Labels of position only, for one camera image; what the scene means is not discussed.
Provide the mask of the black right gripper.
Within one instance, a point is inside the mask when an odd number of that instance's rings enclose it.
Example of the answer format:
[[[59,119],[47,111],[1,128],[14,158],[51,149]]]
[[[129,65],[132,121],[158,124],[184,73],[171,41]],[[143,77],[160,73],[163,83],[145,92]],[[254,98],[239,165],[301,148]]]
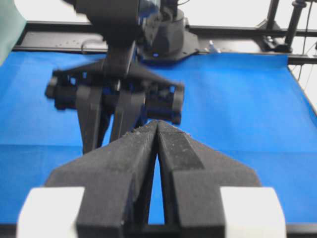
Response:
[[[110,143],[135,128],[139,120],[180,124],[185,87],[159,76],[136,61],[119,76],[112,52],[96,62],[54,70],[45,96],[58,110],[76,110],[83,153],[101,147],[102,123],[114,114]]]

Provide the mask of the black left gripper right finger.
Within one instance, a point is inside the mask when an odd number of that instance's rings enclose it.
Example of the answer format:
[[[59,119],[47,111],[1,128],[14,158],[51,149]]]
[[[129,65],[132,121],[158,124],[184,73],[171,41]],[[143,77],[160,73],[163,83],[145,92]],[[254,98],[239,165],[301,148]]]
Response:
[[[181,238],[223,238],[222,186],[260,187],[250,167],[158,121],[164,218]]]

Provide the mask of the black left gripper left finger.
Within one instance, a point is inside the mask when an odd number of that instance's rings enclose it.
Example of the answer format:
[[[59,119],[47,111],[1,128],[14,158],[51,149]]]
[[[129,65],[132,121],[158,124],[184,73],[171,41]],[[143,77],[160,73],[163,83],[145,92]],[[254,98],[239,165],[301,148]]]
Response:
[[[148,221],[157,121],[55,168],[46,187],[84,187],[76,221],[81,238],[121,238]]]

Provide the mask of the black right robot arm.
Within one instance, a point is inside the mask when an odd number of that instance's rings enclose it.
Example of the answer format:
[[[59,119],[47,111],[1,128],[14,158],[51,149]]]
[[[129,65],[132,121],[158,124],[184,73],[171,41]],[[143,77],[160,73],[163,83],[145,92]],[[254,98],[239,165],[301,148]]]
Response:
[[[58,110],[77,112],[83,153],[114,141],[148,119],[179,125],[185,87],[141,65],[177,62],[198,51],[176,0],[71,0],[107,44],[94,63],[54,70],[45,95]]]

